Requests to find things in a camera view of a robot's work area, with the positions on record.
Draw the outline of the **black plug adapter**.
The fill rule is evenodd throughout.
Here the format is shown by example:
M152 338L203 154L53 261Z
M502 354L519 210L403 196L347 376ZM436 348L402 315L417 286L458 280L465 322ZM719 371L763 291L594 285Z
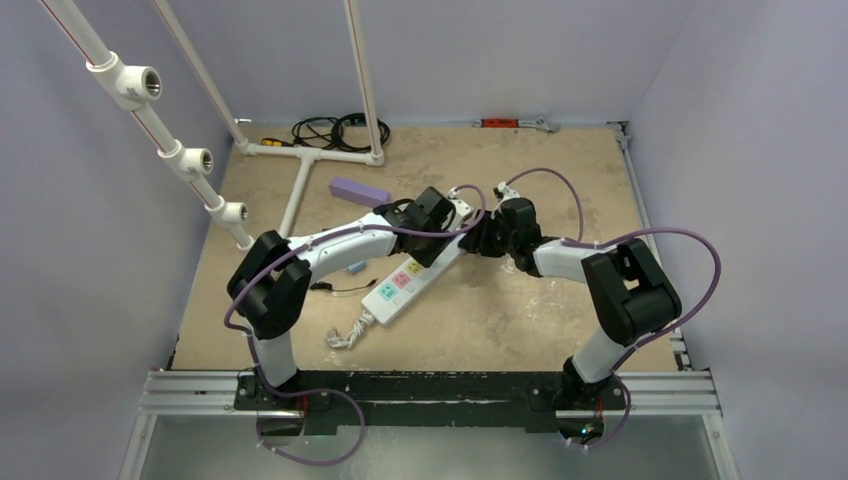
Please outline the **black plug adapter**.
M339 288L339 287L334 286L332 283L329 283L329 282L326 282L326 281L319 281L319 282L312 284L309 287L309 289L311 291L324 291L324 292L328 292L330 294L336 295L336 294L345 294L345 293L370 289L370 288L374 287L376 285L376 283L377 283L377 279L372 279L364 285L360 285L360 286L356 286L356 287L348 287L348 288Z

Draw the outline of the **white power strip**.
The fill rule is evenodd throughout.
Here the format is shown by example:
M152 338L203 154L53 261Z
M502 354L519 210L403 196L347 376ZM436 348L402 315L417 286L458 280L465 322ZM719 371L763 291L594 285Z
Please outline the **white power strip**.
M429 267L412 257L406 259L362 299L363 312L382 326L399 318L465 253L459 246L463 237L452 240Z

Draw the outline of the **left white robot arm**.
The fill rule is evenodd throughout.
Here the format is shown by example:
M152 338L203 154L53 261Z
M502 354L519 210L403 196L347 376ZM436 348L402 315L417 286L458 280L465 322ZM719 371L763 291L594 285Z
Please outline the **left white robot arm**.
M359 261L395 254L430 266L473 211L463 200L428 187L415 199L378 205L356 221L317 234L263 233L226 286L233 301L228 312L246 320L251 354L264 376L260 397L275 409L297 399L291 330L313 284Z

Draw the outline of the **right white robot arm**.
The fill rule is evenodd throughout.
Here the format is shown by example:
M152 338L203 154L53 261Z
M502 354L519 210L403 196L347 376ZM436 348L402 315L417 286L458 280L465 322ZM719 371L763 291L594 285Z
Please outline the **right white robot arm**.
M526 198L504 201L486 211L478 225L459 242L469 254L500 258L533 277L560 278L588 288L598 329L564 364L564 399L584 407L596 399L600 382L642 337L659 332L682 314L682 303L655 256L640 239L612 247L569 246L546 236Z

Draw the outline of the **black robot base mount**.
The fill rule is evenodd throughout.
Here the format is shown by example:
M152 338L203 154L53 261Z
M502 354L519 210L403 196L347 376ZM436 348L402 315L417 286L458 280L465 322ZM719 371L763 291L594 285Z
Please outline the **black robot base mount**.
M291 433L334 435L341 427L520 428L590 444L605 418L628 411L621 382L574 385L564 371L301 370L268 389L255 370L236 376L234 409L291 420Z

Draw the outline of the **blue plug adapter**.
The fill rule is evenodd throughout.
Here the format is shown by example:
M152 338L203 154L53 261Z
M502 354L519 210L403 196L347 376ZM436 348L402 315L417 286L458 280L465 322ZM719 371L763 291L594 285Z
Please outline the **blue plug adapter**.
M347 268L347 271L351 274L356 274L356 273L363 271L366 268L366 266L367 266L366 261L360 261L360 262L357 262L357 263L350 265Z

